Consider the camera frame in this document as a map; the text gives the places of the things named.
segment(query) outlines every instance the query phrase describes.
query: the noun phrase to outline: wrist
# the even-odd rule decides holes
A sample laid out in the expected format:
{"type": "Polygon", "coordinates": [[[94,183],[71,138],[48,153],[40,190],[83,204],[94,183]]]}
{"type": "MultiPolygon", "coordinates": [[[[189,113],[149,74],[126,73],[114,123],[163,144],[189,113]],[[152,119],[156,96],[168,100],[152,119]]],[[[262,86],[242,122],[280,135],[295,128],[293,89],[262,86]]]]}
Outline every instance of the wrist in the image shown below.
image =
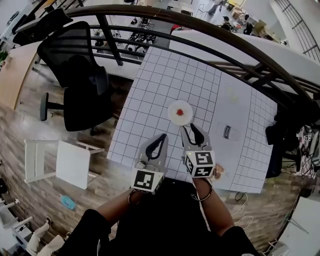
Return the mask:
{"type": "Polygon", "coordinates": [[[144,193],[134,190],[133,188],[129,189],[129,201],[131,205],[136,205],[140,202],[144,193]]]}
{"type": "Polygon", "coordinates": [[[200,198],[208,195],[212,190],[212,186],[203,178],[193,178],[193,183],[200,198]]]}

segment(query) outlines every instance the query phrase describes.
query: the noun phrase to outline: bracelet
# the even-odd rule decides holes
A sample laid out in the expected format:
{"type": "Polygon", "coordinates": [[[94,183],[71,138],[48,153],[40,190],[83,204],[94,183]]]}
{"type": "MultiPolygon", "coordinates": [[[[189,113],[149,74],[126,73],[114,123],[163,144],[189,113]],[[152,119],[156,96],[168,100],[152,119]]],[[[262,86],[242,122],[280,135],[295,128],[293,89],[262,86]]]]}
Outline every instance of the bracelet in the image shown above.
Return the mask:
{"type": "Polygon", "coordinates": [[[202,179],[210,186],[210,192],[209,192],[209,194],[207,196],[205,196],[204,198],[201,198],[201,199],[200,198],[198,199],[198,197],[195,194],[191,194],[191,197],[194,200],[198,201],[198,202],[201,202],[201,201],[204,201],[204,200],[208,199],[210,197],[211,193],[212,193],[212,190],[214,190],[212,188],[211,182],[209,182],[206,178],[202,178],[202,179]]]}
{"type": "Polygon", "coordinates": [[[130,192],[129,196],[128,196],[128,203],[129,203],[129,205],[132,205],[131,202],[130,202],[130,197],[131,197],[131,195],[132,195],[134,192],[137,192],[137,191],[136,191],[135,189],[133,189],[133,190],[130,192]]]}

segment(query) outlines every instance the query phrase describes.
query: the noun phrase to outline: wooden floor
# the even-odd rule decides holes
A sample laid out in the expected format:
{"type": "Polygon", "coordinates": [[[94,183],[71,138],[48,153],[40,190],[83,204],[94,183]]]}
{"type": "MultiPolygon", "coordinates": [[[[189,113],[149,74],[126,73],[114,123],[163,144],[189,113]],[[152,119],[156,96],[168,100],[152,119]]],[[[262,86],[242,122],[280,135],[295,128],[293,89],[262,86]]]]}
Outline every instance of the wooden floor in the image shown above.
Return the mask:
{"type": "MultiPolygon", "coordinates": [[[[3,166],[0,176],[4,178],[9,193],[5,195],[8,201],[19,199],[20,205],[12,210],[20,218],[33,216],[31,228],[35,230],[41,226],[47,215],[51,216],[53,226],[49,234],[44,237],[47,243],[53,236],[64,236],[72,231],[79,222],[86,209],[96,208],[120,194],[130,186],[130,171],[121,168],[111,168],[106,159],[117,121],[114,118],[97,127],[98,133],[90,136],[89,131],[67,132],[64,126],[62,112],[55,111],[48,115],[45,122],[39,121],[40,99],[43,93],[49,93],[51,102],[62,103],[64,89],[59,87],[53,74],[46,67],[37,65],[36,70],[30,72],[19,98],[16,111],[0,106],[0,157],[3,166]],[[101,174],[87,188],[83,190],[56,177],[24,183],[25,150],[24,140],[75,140],[104,148],[106,152],[92,157],[90,169],[101,174]],[[76,203],[75,210],[69,210],[60,203],[60,196],[67,195],[76,203]]],[[[110,83],[114,87],[121,86],[128,93],[131,81],[111,77],[110,83]]],[[[115,93],[113,113],[119,115],[126,99],[126,93],[115,93]]],[[[46,155],[46,169],[55,168],[55,149],[49,148],[46,155]]],[[[244,215],[254,217],[252,224],[245,229],[248,237],[257,250],[263,250],[268,242],[277,237],[285,215],[292,209],[300,190],[300,181],[296,177],[282,174],[277,178],[268,179],[261,194],[249,195],[248,203],[237,214],[234,221],[244,215]]],[[[226,191],[222,199],[231,213],[235,212],[245,202],[245,196],[239,202],[234,200],[235,193],[226,191]]],[[[246,227],[251,218],[246,217],[238,225],[246,227]]]]}

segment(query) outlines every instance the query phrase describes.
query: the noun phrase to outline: white cable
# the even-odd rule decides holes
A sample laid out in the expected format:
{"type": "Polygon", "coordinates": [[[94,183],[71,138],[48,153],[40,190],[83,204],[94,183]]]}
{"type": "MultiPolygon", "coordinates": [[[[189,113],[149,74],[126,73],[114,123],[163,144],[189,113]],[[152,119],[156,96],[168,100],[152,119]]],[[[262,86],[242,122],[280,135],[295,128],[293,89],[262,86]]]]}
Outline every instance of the white cable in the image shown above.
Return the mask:
{"type": "MultiPolygon", "coordinates": [[[[248,202],[248,195],[247,195],[247,193],[244,193],[244,194],[245,194],[245,196],[246,196],[245,202],[243,203],[243,205],[241,205],[241,207],[240,207],[238,210],[236,210],[234,213],[232,213],[231,216],[233,216],[233,215],[235,215],[236,213],[238,213],[238,212],[245,206],[245,204],[248,202]]],[[[243,228],[244,230],[247,229],[247,228],[250,226],[250,224],[254,221],[254,217],[253,217],[253,216],[245,215],[245,216],[243,216],[241,219],[239,219],[238,221],[234,222],[234,224],[236,224],[236,223],[238,223],[239,221],[241,221],[242,219],[244,219],[245,217],[251,217],[252,219],[251,219],[250,223],[248,224],[248,226],[246,226],[246,227],[243,228]]]]}

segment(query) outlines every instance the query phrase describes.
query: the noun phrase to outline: white wall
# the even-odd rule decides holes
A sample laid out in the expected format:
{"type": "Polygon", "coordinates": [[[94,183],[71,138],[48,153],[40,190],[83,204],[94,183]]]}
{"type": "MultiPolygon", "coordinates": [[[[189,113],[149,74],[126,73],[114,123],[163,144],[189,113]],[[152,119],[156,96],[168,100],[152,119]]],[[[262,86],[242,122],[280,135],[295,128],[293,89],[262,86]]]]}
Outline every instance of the white wall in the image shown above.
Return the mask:
{"type": "Polygon", "coordinates": [[[315,0],[289,0],[309,27],[315,41],[320,45],[320,2],[315,0]]]}
{"type": "Polygon", "coordinates": [[[0,0],[0,34],[5,30],[11,16],[23,10],[28,3],[29,0],[0,0]]]}
{"type": "Polygon", "coordinates": [[[268,29],[278,21],[269,0],[245,0],[241,8],[252,14],[255,19],[265,22],[268,29]]]}
{"type": "Polygon", "coordinates": [[[275,2],[275,0],[270,0],[270,6],[273,9],[275,15],[277,16],[277,18],[282,26],[282,29],[285,33],[287,40],[288,40],[288,44],[289,44],[290,48],[298,51],[299,53],[303,53],[304,49],[302,48],[302,45],[301,45],[296,33],[292,30],[291,23],[289,22],[287,17],[282,12],[279,5],[275,2]]]}
{"type": "Polygon", "coordinates": [[[279,38],[281,41],[287,39],[286,34],[279,21],[277,21],[272,27],[270,27],[269,30],[275,33],[275,36],[279,38]]]}

